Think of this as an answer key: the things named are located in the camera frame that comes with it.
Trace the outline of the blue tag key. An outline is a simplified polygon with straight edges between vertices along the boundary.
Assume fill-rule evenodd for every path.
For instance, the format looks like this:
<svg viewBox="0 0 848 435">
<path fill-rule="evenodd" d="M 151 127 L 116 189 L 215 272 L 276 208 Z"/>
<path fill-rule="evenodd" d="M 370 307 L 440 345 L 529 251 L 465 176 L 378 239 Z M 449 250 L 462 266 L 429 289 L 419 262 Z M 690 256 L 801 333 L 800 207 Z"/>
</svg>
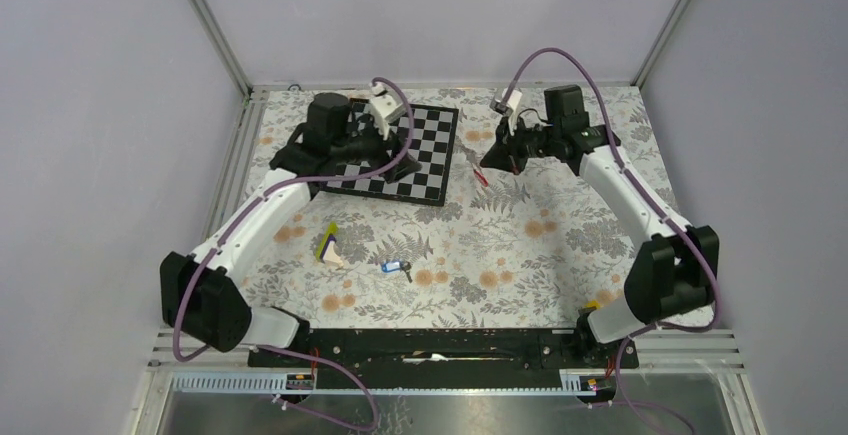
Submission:
<svg viewBox="0 0 848 435">
<path fill-rule="evenodd" d="M 400 272 L 402 273 L 409 283 L 413 282 L 413 278 L 411 275 L 411 263 L 406 260 L 392 260 L 383 262 L 381 265 L 381 270 L 383 273 L 394 273 Z"/>
</svg>

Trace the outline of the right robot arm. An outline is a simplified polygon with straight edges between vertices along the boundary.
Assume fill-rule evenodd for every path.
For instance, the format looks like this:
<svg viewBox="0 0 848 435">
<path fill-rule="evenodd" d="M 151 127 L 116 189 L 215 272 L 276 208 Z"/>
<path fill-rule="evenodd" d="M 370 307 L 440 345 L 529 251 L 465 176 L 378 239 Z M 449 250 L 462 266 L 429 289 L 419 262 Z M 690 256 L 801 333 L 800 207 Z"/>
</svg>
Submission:
<svg viewBox="0 0 848 435">
<path fill-rule="evenodd" d="M 609 125 L 591 125 L 578 86 L 543 95 L 546 115 L 533 126 L 522 118 L 519 94 L 492 99 L 501 120 L 480 164 L 518 175 L 531 158 L 555 158 L 601 196 L 630 237 L 637 253 L 623 296 L 581 316 L 573 341 L 577 360 L 597 367 L 612 355 L 613 342 L 715 302 L 719 242 L 710 227 L 693 226 L 662 202 Z"/>
</svg>

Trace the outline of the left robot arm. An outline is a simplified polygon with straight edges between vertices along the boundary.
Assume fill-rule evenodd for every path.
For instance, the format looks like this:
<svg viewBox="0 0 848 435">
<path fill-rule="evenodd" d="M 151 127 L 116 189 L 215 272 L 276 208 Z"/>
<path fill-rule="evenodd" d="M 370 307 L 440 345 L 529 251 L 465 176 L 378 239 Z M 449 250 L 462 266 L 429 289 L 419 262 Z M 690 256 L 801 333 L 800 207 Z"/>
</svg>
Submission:
<svg viewBox="0 0 848 435">
<path fill-rule="evenodd" d="M 365 162 L 370 169 L 353 180 L 389 179 L 410 163 L 415 116 L 403 91 L 383 78 L 372 82 L 365 120 L 353 119 L 343 94 L 322 92 L 309 103 L 303 122 L 272 158 L 253 194 L 190 254 L 169 253 L 160 265 L 163 320 L 173 329 L 172 352 L 180 362 L 182 335 L 228 352 L 239 345 L 272 346 L 288 366 L 309 356 L 302 323 L 283 309 L 253 307 L 239 290 L 273 235 L 330 182 L 342 182 L 338 167 Z"/>
</svg>

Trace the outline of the red tag keyring bundle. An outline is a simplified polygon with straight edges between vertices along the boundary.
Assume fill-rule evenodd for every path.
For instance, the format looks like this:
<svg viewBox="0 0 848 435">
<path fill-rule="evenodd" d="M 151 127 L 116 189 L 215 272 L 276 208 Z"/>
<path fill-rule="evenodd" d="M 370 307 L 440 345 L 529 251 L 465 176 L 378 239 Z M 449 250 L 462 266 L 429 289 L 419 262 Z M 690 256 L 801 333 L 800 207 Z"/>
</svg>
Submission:
<svg viewBox="0 0 848 435">
<path fill-rule="evenodd" d="M 473 171 L 473 174 L 475 176 L 475 179 L 481 184 L 482 187 L 488 187 L 489 182 L 488 182 L 487 178 L 485 177 L 481 166 L 479 165 L 478 157 L 477 157 L 476 153 L 473 150 L 468 149 L 468 150 L 465 151 L 465 156 L 466 156 L 466 159 L 469 161 L 469 163 L 472 167 L 472 171 Z"/>
</svg>

